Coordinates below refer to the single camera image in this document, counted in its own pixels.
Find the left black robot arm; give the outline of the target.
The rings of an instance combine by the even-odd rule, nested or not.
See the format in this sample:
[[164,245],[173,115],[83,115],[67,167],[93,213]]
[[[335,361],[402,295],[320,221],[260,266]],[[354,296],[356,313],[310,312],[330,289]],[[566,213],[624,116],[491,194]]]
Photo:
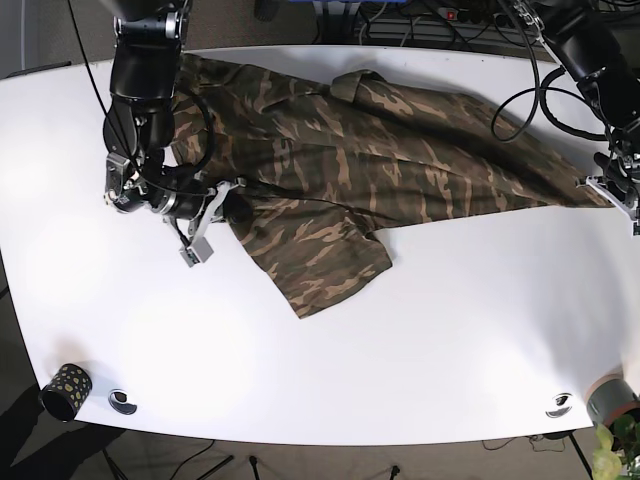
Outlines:
[[545,96],[541,107],[558,129],[583,139],[608,144],[594,154],[599,176],[587,176],[581,187],[594,190],[623,212],[631,232],[639,234],[639,79],[603,19],[588,1],[531,1],[532,15],[545,48],[560,65],[542,82],[542,90],[566,73],[595,117],[602,134],[561,124],[552,116]]

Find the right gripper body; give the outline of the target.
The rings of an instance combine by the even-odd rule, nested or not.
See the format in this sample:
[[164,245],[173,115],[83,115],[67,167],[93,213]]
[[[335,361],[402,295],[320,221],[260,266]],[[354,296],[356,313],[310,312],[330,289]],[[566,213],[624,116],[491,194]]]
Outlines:
[[162,220],[181,242],[180,256],[189,268],[205,263],[214,253],[205,238],[212,223],[224,220],[223,204],[235,189],[245,187],[243,178],[222,180],[204,193],[169,192],[162,197]]

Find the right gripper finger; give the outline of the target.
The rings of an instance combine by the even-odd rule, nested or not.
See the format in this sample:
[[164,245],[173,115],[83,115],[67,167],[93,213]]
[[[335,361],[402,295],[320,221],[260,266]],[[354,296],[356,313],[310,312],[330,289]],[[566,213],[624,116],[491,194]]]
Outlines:
[[224,219],[234,229],[247,229],[254,219],[251,203],[239,194],[229,194],[224,201]]

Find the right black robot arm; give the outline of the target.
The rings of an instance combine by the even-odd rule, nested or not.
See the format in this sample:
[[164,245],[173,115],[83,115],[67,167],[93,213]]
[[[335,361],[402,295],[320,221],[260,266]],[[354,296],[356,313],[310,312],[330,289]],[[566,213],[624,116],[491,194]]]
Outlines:
[[[105,114],[105,200],[121,213],[141,207],[161,216],[181,242],[190,267],[206,262],[213,249],[208,226],[224,219],[224,203],[242,178],[205,185],[200,174],[215,139],[213,117],[203,99],[177,81],[192,4],[189,1],[108,1],[114,15],[115,57],[111,106]],[[169,166],[165,150],[175,133],[175,93],[192,100],[205,123],[205,149],[193,164]]]

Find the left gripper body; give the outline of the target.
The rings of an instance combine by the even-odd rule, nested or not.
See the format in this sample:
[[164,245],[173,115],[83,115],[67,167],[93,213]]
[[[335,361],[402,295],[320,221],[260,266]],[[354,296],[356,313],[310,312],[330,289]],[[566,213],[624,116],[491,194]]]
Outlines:
[[578,180],[579,187],[588,187],[625,214],[631,225],[631,235],[639,235],[639,183],[627,175],[619,162],[610,156],[595,156],[601,169],[599,176]]

